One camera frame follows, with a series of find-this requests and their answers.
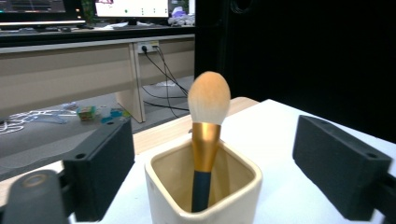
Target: white tabletop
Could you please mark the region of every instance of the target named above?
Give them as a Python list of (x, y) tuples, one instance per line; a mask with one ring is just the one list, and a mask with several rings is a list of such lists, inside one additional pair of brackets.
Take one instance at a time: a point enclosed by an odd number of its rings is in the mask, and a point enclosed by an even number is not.
[[(221, 139), (262, 170), (254, 223), (381, 223), (383, 216), (377, 211), (371, 222), (344, 219), (294, 163), (292, 149), (299, 115), (310, 114), (266, 100), (226, 118), (222, 124)], [(396, 158), (395, 144), (335, 125)], [(135, 157), (131, 172), (100, 223), (151, 223), (144, 164), (157, 152), (154, 148)], [(389, 172), (396, 175), (394, 162)]]

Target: black brush handle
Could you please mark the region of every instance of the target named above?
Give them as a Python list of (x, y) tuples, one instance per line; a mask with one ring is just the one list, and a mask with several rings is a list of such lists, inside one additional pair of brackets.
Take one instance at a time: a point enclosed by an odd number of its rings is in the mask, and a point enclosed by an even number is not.
[(211, 173), (194, 171), (192, 186), (192, 207), (191, 211), (201, 212), (207, 208), (210, 192)]

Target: ceramic cup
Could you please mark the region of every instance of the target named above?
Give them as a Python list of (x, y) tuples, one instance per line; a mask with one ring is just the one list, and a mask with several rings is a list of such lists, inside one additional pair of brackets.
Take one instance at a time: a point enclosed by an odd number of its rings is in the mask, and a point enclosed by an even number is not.
[(191, 212), (191, 138), (165, 144), (145, 164), (152, 223), (252, 223), (262, 184), (260, 168), (220, 141), (212, 170), (209, 205)]

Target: black backdrop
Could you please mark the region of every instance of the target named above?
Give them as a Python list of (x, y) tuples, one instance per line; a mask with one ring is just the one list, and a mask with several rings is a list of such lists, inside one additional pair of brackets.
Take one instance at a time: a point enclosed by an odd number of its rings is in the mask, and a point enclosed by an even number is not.
[(195, 75), (396, 143), (392, 1), (196, 1)]

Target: gold ferrule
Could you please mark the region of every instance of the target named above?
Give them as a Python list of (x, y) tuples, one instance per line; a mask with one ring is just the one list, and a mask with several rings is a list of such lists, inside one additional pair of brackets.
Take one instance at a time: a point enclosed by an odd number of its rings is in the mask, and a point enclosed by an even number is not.
[(194, 169), (211, 172), (219, 148), (221, 126), (213, 123), (192, 124), (192, 152)]

